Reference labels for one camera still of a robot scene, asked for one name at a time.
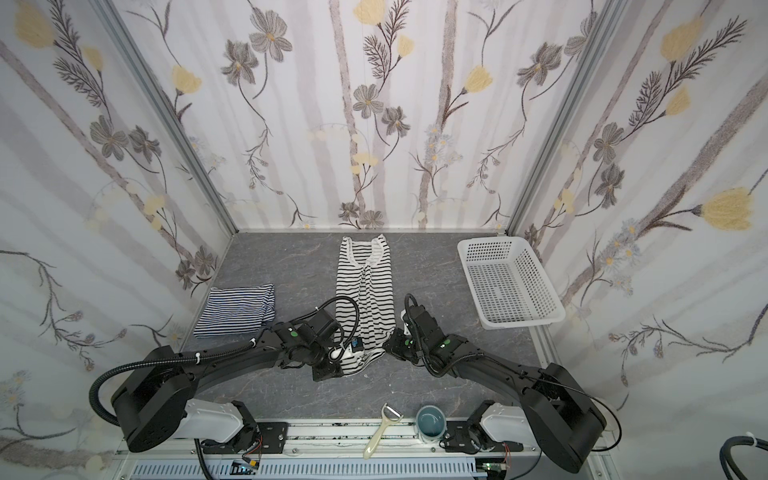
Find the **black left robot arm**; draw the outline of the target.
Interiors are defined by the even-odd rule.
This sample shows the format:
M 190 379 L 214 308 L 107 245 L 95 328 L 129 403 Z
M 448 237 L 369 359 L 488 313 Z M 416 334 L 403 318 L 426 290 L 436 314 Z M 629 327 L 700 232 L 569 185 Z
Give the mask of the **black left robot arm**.
M 207 453 L 254 448 L 261 433 L 243 402 L 197 402 L 197 394 L 257 370 L 292 363 L 311 367 L 316 381 L 338 376 L 341 356 L 358 327 L 354 323 L 345 329 L 319 309 L 223 347 L 151 351 L 144 360 L 123 367 L 128 377 L 110 400 L 129 451 L 145 452 L 172 438 L 198 439 Z

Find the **blue white striped tank top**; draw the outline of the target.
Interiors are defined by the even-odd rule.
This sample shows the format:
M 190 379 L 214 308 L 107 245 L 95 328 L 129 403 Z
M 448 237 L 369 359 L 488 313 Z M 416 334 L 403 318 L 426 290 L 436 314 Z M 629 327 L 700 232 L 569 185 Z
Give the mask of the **blue white striped tank top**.
M 276 317 L 275 287 L 217 288 L 207 296 L 193 329 L 196 338 L 256 332 Z

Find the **black white striped tank top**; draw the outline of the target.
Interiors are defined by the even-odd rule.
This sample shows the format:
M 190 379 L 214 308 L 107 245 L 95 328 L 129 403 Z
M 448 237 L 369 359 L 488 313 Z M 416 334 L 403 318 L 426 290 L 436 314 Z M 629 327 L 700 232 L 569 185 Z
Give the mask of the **black white striped tank top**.
M 365 346 L 356 361 L 341 362 L 343 375 L 352 376 L 385 354 L 384 342 L 397 326 L 391 251 L 385 236 L 368 241 L 342 239 L 336 294 L 355 301 L 355 306 L 338 302 L 336 320 L 345 334 L 359 336 Z

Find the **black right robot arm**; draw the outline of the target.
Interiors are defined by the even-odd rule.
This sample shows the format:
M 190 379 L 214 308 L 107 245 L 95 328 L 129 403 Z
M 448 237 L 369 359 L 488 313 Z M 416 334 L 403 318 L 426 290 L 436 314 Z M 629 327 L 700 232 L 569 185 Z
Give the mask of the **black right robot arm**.
M 404 322 L 407 328 L 395 329 L 385 341 L 387 353 L 422 363 L 435 378 L 464 379 L 512 399 L 543 453 L 567 472 L 581 470 L 607 420 L 564 367 L 532 367 L 488 353 L 462 336 L 444 333 L 422 305 L 408 307 Z

